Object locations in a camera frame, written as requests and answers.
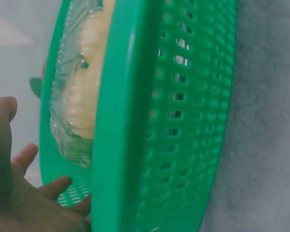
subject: yellow food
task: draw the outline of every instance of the yellow food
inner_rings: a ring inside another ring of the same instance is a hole
[[[80,52],[89,64],[72,74],[63,93],[63,111],[72,132],[94,138],[101,72],[116,0],[104,0],[103,11],[91,13],[82,25]]]

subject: clear plastic bag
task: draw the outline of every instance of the clear plastic bag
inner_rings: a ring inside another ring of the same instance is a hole
[[[91,166],[104,52],[116,0],[73,0],[60,41],[50,127],[62,156]]]

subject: plastic basket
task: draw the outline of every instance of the plastic basket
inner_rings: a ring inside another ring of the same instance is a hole
[[[63,0],[42,92],[45,184],[92,193],[95,232],[195,232],[214,181],[232,90],[236,0],[117,0],[99,94],[91,170],[70,164],[50,131],[49,102],[67,15]]]

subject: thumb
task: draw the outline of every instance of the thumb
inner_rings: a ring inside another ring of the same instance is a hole
[[[13,186],[10,162],[12,146],[10,122],[16,111],[17,102],[15,98],[0,98],[0,201],[11,193]]]

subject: gray cloth surface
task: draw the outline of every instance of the gray cloth surface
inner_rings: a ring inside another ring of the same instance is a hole
[[[224,152],[202,232],[290,232],[290,0],[238,0]]]

